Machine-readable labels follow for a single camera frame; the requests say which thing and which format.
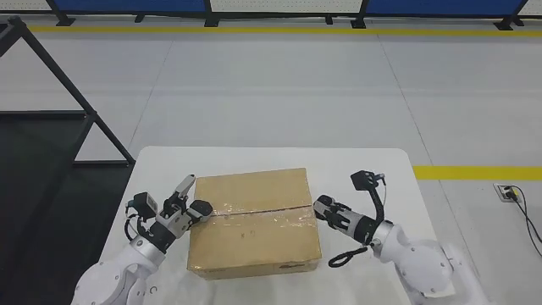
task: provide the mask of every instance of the white table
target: white table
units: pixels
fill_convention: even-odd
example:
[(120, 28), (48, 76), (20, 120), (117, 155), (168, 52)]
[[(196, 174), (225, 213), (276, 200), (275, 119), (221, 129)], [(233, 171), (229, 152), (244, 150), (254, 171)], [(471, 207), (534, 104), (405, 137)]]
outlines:
[[(197, 177), (299, 167), (307, 168), (314, 200), (328, 194), (371, 217), (371, 198), (367, 192), (354, 190), (350, 175), (360, 169), (385, 173), (386, 218), (401, 224), (412, 239), (436, 239), (412, 166), (400, 149), (146, 147), (137, 159), (101, 259), (111, 258), (126, 245), (124, 205), (136, 193), (149, 191), (160, 205), (188, 174)], [(193, 200), (193, 191), (189, 197)], [(172, 245), (160, 270), (148, 279), (149, 289), (156, 286), (158, 290), (147, 293), (145, 304), (409, 304), (393, 265), (380, 263), (371, 250), (342, 268), (329, 268), (330, 258), (359, 245), (324, 222), (318, 221), (318, 231), (323, 258), (313, 272), (215, 281), (205, 281), (186, 270), (186, 234)]]

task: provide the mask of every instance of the white floor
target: white floor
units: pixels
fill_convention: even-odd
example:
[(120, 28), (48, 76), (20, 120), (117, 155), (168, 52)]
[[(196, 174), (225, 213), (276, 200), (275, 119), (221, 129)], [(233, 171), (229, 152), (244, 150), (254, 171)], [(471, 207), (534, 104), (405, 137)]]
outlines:
[[(542, 165), (542, 39), (37, 37), (134, 155), (148, 145), (399, 147), (413, 164)], [(24, 43), (0, 58), (0, 110), (76, 107)], [(80, 158), (119, 155), (95, 130)], [(438, 237), (472, 257), (488, 293), (499, 304), (539, 304), (542, 259), (493, 181), (419, 184)], [(516, 184), (542, 229), (542, 183)]]

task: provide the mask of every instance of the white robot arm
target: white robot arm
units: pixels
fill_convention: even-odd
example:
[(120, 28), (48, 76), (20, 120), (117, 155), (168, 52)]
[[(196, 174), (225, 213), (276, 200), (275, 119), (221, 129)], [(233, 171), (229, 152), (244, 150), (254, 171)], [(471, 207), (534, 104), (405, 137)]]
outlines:
[[(345, 252), (329, 261), (332, 268), (348, 263), (355, 254), (373, 249), (382, 263), (393, 262), (395, 270), (412, 305), (488, 305), (478, 278), (461, 252), (452, 245), (437, 241), (410, 241), (400, 225), (384, 220), (384, 207), (376, 192), (384, 175), (360, 171), (351, 176), (356, 190), (368, 191), (376, 208), (376, 219), (351, 211), (332, 197), (320, 196), (313, 207), (318, 219), (327, 221), (362, 247)], [(443, 291), (450, 283), (456, 294), (448, 297), (426, 297)]]
[[(147, 192), (139, 193), (126, 205), (137, 213), (126, 220), (124, 231), (130, 244), (115, 258), (91, 266), (79, 279), (72, 305), (141, 305), (147, 290), (147, 278), (156, 273), (171, 244), (181, 238), (193, 225), (207, 221), (213, 207), (208, 202), (195, 200), (186, 207), (187, 193), (194, 185), (194, 175), (187, 176), (163, 203), (158, 213), (157, 204)], [(135, 238), (128, 233), (130, 219), (137, 216)], [(147, 230), (142, 222), (155, 218)]]

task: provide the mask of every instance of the white cable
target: white cable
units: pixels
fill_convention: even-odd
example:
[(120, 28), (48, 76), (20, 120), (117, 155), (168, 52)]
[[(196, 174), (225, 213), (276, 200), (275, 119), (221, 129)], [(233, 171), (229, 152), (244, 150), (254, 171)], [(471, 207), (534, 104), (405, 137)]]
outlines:
[(388, 186), (384, 185), (384, 203), (382, 204), (382, 207), (386, 205), (386, 198), (388, 197)]

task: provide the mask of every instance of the yellow floor line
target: yellow floor line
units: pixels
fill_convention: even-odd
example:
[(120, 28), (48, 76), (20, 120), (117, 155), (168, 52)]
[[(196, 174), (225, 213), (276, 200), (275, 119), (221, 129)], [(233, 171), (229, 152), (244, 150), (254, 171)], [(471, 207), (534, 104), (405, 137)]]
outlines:
[(542, 30), (420, 30), (420, 29), (342, 29), (314, 27), (195, 27), (195, 26), (39, 26), (29, 25), (32, 32), (68, 33), (282, 33), (309, 35), (382, 35), (382, 36), (504, 36), (542, 37)]
[(539, 166), (413, 166), (418, 180), (542, 180)]

